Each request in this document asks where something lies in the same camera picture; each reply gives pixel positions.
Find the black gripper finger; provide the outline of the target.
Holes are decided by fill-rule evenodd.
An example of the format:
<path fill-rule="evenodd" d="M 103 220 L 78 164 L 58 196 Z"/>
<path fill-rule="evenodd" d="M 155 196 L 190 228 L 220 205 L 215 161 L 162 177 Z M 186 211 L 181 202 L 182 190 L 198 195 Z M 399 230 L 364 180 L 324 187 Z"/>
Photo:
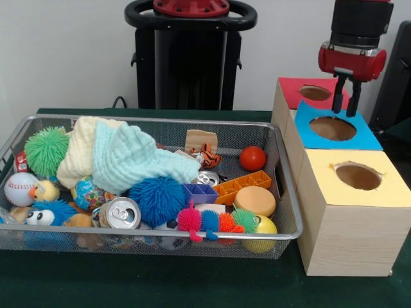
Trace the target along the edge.
<path fill-rule="evenodd" d="M 353 84 L 353 93 L 352 96 L 349 98 L 348 106 L 346 109 L 347 117 L 354 117 L 356 115 L 358 103 L 360 100 L 360 94 L 362 90 L 362 82 L 360 80 L 352 79 L 351 81 Z"/>
<path fill-rule="evenodd" d="M 339 113 L 342 109 L 342 102 L 344 95 L 342 94 L 342 90 L 345 85 L 345 81 L 347 79 L 346 75 L 335 75 L 338 78 L 337 84 L 335 86 L 334 96 L 333 96 L 333 104 L 332 104 L 332 111 L 334 113 Z"/>

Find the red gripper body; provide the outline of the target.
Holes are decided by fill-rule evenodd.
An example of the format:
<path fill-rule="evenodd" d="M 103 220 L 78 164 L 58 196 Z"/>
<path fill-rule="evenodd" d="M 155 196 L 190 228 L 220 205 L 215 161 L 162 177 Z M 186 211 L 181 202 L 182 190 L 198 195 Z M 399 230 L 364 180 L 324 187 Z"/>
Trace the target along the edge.
<path fill-rule="evenodd" d="M 355 80 L 376 80 L 387 59 L 384 49 L 357 49 L 333 45 L 326 41 L 321 45 L 318 63 L 321 71 L 331 74 L 346 74 Z"/>

